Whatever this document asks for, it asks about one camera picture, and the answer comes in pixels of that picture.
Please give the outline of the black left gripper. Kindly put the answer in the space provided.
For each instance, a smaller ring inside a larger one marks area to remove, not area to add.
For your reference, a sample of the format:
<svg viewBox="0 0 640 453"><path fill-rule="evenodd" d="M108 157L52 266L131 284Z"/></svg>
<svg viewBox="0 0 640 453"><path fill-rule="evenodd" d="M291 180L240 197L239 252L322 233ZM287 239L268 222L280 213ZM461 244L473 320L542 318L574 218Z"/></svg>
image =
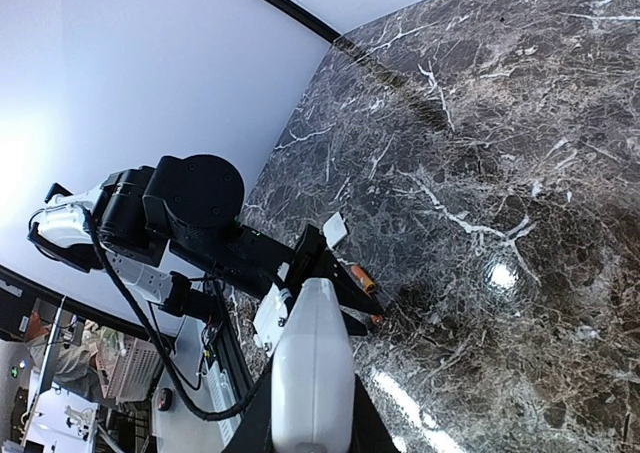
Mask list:
<svg viewBox="0 0 640 453"><path fill-rule="evenodd" d="M366 336L370 329L370 315L381 316L381 305L351 278L329 250L325 236L307 225L296 243L287 273L287 286L300 288L310 278L330 279L336 291L347 332L352 337Z"/></svg>

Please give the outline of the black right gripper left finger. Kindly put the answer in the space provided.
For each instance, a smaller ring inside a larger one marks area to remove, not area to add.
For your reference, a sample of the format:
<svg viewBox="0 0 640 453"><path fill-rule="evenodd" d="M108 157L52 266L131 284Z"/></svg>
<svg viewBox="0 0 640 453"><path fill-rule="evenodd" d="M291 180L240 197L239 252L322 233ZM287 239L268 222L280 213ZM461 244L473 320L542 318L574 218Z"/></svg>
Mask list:
<svg viewBox="0 0 640 453"><path fill-rule="evenodd" d="M267 373L223 453L271 453L272 374Z"/></svg>

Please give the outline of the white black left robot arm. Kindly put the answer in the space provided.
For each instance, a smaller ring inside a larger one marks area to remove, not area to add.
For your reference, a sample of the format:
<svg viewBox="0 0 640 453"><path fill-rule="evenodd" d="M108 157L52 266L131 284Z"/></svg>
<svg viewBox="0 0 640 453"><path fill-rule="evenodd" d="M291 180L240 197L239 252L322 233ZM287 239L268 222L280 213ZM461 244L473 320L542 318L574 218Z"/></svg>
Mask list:
<svg viewBox="0 0 640 453"><path fill-rule="evenodd" d="M349 422L353 364L327 363L325 356L347 337L365 334L354 311L378 315L381 307L349 277L319 229L307 226L287 247L239 221L243 199L243 179L227 160L165 156L82 194L53 185L28 238L79 271L104 271L130 306L146 295L174 316L208 319L211 302L185 276L159 271L168 252L251 297L277 289L288 312L285 348L260 377L271 386L273 422Z"/></svg>

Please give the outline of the white red remote control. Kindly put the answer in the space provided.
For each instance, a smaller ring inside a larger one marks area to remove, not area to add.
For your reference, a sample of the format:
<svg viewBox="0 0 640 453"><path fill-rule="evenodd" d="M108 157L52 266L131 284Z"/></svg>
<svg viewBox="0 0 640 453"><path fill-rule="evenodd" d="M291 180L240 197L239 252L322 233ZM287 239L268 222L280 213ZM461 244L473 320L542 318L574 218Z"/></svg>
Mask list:
<svg viewBox="0 0 640 453"><path fill-rule="evenodd" d="M304 282L273 355L271 438L277 452L347 452L355 371L333 283Z"/></svg>

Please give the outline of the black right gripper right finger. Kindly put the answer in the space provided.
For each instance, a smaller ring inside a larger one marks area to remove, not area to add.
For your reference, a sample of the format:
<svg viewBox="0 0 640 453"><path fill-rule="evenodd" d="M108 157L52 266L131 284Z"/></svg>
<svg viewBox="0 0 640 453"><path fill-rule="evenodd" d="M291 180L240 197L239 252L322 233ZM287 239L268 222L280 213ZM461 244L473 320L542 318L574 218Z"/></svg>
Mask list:
<svg viewBox="0 0 640 453"><path fill-rule="evenodd" d="M353 453L399 452L358 375L355 376L350 451Z"/></svg>

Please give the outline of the white battery cover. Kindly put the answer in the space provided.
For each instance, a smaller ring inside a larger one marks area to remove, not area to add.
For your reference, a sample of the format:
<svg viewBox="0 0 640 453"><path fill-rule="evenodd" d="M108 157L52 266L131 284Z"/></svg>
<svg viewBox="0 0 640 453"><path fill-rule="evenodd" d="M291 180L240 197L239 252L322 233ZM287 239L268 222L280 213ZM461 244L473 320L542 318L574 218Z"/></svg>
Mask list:
<svg viewBox="0 0 640 453"><path fill-rule="evenodd" d="M322 226L327 247L334 250L348 235L345 220L340 212L334 213Z"/></svg>

